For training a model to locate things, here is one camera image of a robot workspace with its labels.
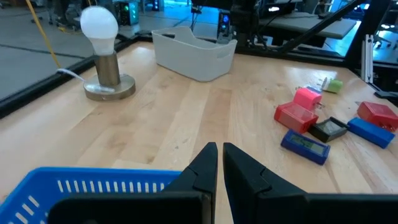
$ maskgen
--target yellow cable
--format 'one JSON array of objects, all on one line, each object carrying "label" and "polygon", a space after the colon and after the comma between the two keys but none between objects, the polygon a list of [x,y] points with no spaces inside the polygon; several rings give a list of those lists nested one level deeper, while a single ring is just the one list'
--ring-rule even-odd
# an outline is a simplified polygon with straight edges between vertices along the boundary
[{"label": "yellow cable", "polygon": [[39,19],[37,18],[36,13],[33,10],[33,6],[30,3],[30,0],[26,0],[26,4],[29,6],[30,12],[32,13],[32,16],[33,16],[33,20],[35,21],[35,23],[37,25],[37,28],[39,28],[39,31],[42,34],[43,38],[44,38],[44,42],[45,42],[47,48],[49,49],[49,51],[51,53],[51,56],[54,59],[54,62],[57,64],[58,68],[61,68],[60,63],[58,62],[57,57],[55,56],[54,51],[52,50],[52,47],[50,45],[50,41],[48,40],[47,36],[45,35],[43,27],[42,27],[42,25],[40,25]]}]

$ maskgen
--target red plastic box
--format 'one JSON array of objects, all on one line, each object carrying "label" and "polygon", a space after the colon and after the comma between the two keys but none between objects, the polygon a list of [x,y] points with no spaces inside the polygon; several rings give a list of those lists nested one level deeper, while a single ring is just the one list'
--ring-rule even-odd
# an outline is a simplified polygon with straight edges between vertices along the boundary
[{"label": "red plastic box", "polygon": [[318,116],[302,106],[290,102],[276,108],[274,119],[298,133],[304,133],[311,124],[315,124]]},{"label": "red plastic box", "polygon": [[309,90],[308,88],[299,88],[294,95],[293,102],[313,111],[317,104],[321,102],[322,95]]},{"label": "red plastic box", "polygon": [[360,118],[387,131],[398,128],[398,116],[386,105],[362,102],[357,110]]}]

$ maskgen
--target white plastic bin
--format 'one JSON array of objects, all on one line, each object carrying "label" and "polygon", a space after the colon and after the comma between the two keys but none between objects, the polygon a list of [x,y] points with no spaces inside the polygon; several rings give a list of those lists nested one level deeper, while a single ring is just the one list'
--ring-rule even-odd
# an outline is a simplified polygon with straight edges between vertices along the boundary
[{"label": "white plastic bin", "polygon": [[229,72],[237,43],[231,40],[220,45],[197,39],[189,27],[154,30],[152,38],[159,65],[199,82],[212,81]]}]

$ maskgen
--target metal cylinder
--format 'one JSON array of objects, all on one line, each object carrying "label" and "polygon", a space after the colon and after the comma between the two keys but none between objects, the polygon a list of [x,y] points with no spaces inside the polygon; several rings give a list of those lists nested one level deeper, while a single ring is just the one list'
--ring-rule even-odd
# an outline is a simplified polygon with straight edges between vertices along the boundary
[{"label": "metal cylinder", "polygon": [[98,81],[103,86],[116,86],[120,84],[118,57],[112,55],[97,56],[95,59]]}]

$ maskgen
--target white cable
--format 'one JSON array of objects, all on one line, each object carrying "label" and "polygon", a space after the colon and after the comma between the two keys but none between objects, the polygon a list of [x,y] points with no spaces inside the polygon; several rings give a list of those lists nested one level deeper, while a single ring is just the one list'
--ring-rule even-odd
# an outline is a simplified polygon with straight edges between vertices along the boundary
[{"label": "white cable", "polygon": [[[87,81],[84,78],[80,77],[75,72],[67,70],[65,68],[58,68],[57,72],[62,72],[62,73],[71,75],[71,76],[73,76],[73,77],[75,77],[77,79],[80,79],[83,83],[87,83]],[[89,88],[90,90],[93,90],[93,91],[98,91],[99,90],[99,91],[104,91],[104,92],[108,92],[108,93],[114,93],[115,92],[114,88],[101,86],[101,85],[94,85],[94,84],[86,84],[86,88]]]}]

